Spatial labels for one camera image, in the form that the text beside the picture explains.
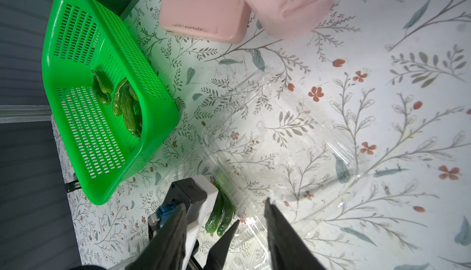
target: gray wall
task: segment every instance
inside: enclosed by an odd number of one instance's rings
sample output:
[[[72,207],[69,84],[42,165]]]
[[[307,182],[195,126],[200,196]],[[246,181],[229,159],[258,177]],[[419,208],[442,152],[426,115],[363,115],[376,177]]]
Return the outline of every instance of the gray wall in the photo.
[[[0,124],[0,269],[81,264],[50,121]]]
[[[99,0],[120,15],[131,0]],[[53,0],[0,0],[0,105],[49,105],[41,53]]]

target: basket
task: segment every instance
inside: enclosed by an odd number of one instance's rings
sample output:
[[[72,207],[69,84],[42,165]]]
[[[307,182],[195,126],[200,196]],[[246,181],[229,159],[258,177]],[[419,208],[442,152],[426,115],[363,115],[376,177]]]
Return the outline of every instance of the basket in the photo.
[[[97,101],[92,69],[126,77],[142,109],[141,139]],[[44,88],[77,179],[100,205],[144,168],[179,121],[165,85],[123,21],[96,0],[54,0],[42,53]]]

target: pink bucket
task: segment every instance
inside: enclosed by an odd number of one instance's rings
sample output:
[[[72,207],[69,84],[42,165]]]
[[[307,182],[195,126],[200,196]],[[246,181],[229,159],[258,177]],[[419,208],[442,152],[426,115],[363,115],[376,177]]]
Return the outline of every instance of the pink bucket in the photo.
[[[315,29],[334,0],[245,0],[267,33],[286,39]]]

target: cucumber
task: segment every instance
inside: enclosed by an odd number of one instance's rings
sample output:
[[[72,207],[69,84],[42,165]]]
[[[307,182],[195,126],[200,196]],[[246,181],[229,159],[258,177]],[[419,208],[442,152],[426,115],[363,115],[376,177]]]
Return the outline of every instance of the cucumber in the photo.
[[[110,79],[106,76],[105,73],[95,70],[91,70],[91,72],[97,76],[98,84],[100,85],[100,89],[103,93],[110,94],[113,92],[113,84],[111,84]]]
[[[222,218],[221,225],[218,227],[218,236],[221,237],[229,225],[231,225],[232,218],[234,217],[236,210],[227,195],[222,191],[219,193],[222,194],[222,199],[224,200],[224,217]]]
[[[132,106],[132,97],[131,94],[129,94],[128,88],[128,86],[125,86],[121,94],[122,117],[124,119],[126,129],[128,129],[129,132],[135,132],[137,129],[138,122],[136,119],[136,115],[134,114]]]
[[[219,192],[218,197],[216,198],[216,202],[214,204],[212,213],[209,216],[209,220],[206,222],[206,226],[204,226],[204,228],[206,229],[208,233],[213,233],[216,231],[223,212],[224,212],[224,200],[222,199],[221,192]]]
[[[98,101],[103,103],[106,106],[110,105],[110,95],[103,93],[100,89],[100,86],[98,85],[98,79],[97,76],[93,76],[93,84],[92,84],[93,92],[95,93],[95,96],[97,97]]]
[[[139,97],[138,97],[138,95],[136,94],[136,91],[134,91],[134,89],[133,89],[132,86],[129,87],[129,93],[130,93],[131,96],[134,98],[134,100],[139,101]]]
[[[115,96],[113,96],[113,114],[115,116],[120,116],[122,115],[122,110],[121,110],[121,94],[124,90],[124,86],[127,85],[128,79],[124,78],[119,82],[119,84],[116,86],[116,91],[115,91]]]

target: floral tablecloth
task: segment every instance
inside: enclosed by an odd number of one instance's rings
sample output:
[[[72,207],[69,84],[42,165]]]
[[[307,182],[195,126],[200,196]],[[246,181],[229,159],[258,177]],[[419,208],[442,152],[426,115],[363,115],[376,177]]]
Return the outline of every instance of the floral tablecloth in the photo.
[[[226,152],[257,172],[246,191],[260,207],[286,188],[277,205],[326,268],[471,268],[471,0],[336,0],[315,30],[293,40],[269,37],[252,15],[238,45],[167,34],[160,3],[140,0],[125,22],[181,121],[108,203],[92,205],[80,190],[68,195],[82,263],[111,267],[143,250],[147,216],[182,177],[176,167],[193,164],[185,155],[204,126],[251,91],[254,103],[237,102],[244,120],[221,133]],[[264,84],[236,87],[257,70]],[[288,98],[299,102],[291,114],[278,108]],[[325,146],[298,150],[297,138],[316,133],[309,112],[350,140],[360,180],[339,173]],[[73,168],[54,132],[68,182]],[[318,189],[330,178],[347,187],[344,202],[332,203],[336,187]],[[216,239],[200,235],[201,262]],[[232,249],[227,268],[240,269],[251,247]]]

